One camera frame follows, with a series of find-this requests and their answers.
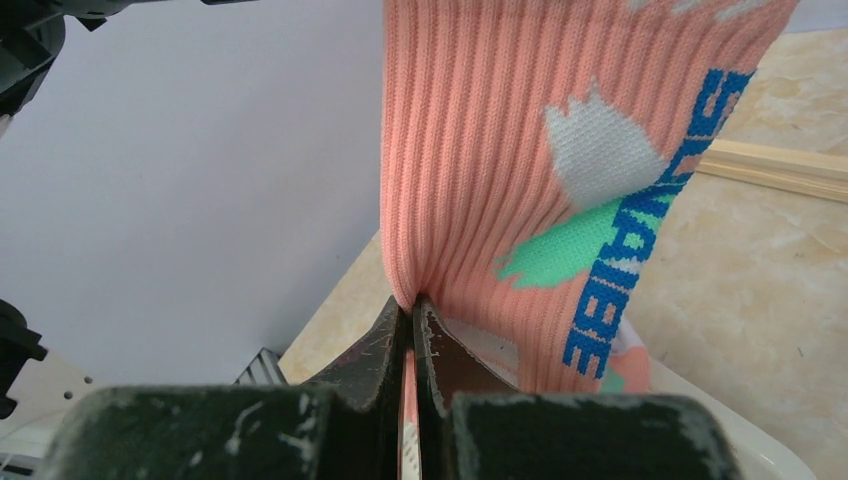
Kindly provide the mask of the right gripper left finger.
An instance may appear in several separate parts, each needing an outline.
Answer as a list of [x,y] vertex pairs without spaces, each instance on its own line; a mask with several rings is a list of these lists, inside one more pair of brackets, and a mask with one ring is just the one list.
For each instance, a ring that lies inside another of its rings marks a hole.
[[395,479],[406,318],[371,329],[296,385],[125,386],[69,411],[43,479]]

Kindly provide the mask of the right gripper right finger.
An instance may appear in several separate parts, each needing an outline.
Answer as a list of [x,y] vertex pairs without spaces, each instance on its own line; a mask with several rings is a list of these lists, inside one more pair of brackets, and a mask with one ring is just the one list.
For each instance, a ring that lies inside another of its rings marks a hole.
[[738,479],[714,416],[680,395],[523,393],[434,306],[411,313],[426,479]]

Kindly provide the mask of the pink patterned sock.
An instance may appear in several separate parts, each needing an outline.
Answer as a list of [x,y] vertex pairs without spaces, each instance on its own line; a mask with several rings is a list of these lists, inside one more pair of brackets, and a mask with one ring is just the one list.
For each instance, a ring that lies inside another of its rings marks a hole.
[[650,394],[626,306],[795,9],[385,2],[380,233],[410,325],[429,298],[523,393]]

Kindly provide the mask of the white plastic basket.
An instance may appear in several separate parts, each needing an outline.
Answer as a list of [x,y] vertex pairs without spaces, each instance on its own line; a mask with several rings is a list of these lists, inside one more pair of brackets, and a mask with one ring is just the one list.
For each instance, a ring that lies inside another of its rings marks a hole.
[[720,401],[650,358],[650,392],[677,394],[706,407],[723,428],[745,479],[816,480],[812,470],[789,448]]

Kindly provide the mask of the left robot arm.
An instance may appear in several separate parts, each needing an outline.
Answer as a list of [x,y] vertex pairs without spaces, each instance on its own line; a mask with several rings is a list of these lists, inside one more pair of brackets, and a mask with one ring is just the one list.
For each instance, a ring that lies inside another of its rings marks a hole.
[[226,150],[278,32],[273,1],[128,7],[73,26],[1,142],[1,296],[48,353],[18,377],[1,461],[38,460],[96,386],[231,385],[238,178]]

